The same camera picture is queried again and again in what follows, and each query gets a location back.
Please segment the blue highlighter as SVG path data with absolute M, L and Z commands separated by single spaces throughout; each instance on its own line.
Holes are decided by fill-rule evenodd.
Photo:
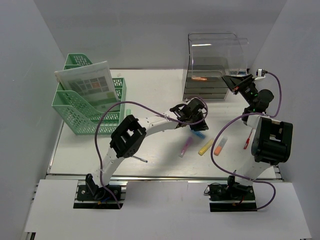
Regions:
M 197 136 L 200 139 L 205 139 L 206 138 L 206 136 L 200 131 L 191 130 L 191 133 L 194 134 L 195 136 Z

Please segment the purple highlighter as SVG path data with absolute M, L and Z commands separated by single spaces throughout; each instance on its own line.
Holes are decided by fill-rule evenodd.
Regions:
M 187 150 L 189 149 L 189 147 L 192 145 L 193 143 L 193 138 L 192 137 L 189 137 L 185 144 L 183 145 L 181 151 L 180 151 L 180 154 L 178 155 L 179 157 L 183 158 L 185 153 L 187 152 Z

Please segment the red pen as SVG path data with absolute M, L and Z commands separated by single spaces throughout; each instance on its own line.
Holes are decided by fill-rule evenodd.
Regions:
M 253 133 L 253 129 L 250 131 L 250 134 L 249 134 L 248 138 L 246 139 L 245 145 L 244 145 L 244 147 L 243 147 L 244 150 L 246 150 L 246 149 L 248 148 L 248 145 L 249 145 L 249 143 L 250 143 L 250 138 L 251 138 L 252 133 Z

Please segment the blue ballpoint pen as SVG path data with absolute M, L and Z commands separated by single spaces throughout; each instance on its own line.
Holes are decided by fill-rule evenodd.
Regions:
M 143 158 L 140 158 L 140 157 L 137 157 L 137 156 L 132 156 L 132 158 L 134 158 L 136 160 L 139 160 L 141 162 L 144 162 L 144 163 L 148 163 L 148 161 L 146 159 L 143 159 Z

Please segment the document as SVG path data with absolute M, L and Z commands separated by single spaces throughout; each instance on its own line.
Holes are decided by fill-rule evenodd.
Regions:
M 55 71 L 66 91 L 74 91 L 94 108 L 106 108 L 119 101 L 107 61 Z

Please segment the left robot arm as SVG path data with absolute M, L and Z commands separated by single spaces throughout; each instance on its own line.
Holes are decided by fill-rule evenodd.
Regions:
M 187 103 L 177 104 L 165 112 L 157 112 L 144 105 L 142 108 L 154 115 L 144 118 L 136 118 L 132 114 L 126 116 L 111 133 L 106 155 L 102 157 L 99 148 L 95 148 L 99 168 L 85 178 L 86 190 L 94 200 L 108 197 L 115 201 L 119 199 L 109 186 L 111 177 L 126 158 L 132 157 L 139 150 L 146 137 L 186 126 L 195 132 L 206 131 L 209 128 L 205 122 L 208 106 L 199 97 L 194 97 Z

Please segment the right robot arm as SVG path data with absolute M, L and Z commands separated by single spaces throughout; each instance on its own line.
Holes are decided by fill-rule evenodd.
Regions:
M 253 75 L 222 77 L 229 90 L 241 94 L 248 103 L 241 120 L 255 130 L 251 143 L 251 156 L 236 174 L 228 177 L 226 195 L 236 200 L 251 191 L 253 181 L 266 169 L 285 163 L 291 153 L 293 124 L 265 116 L 269 103 L 274 99 L 268 89 L 257 90 Z

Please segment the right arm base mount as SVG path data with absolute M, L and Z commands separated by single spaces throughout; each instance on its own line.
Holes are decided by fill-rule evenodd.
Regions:
M 248 190 L 239 190 L 227 184 L 211 183 L 203 193 L 209 197 L 209 208 L 212 213 L 257 211 L 252 186 L 249 186 Z

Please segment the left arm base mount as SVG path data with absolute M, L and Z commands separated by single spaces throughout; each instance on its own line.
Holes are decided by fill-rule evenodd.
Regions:
M 122 207 L 126 196 L 124 185 L 109 185 L 108 188 L 113 192 L 119 205 Z M 85 184 L 79 184 L 76 189 L 74 209 L 98 209 L 98 210 L 119 210 L 114 197 L 104 188 L 97 197 L 93 197 Z

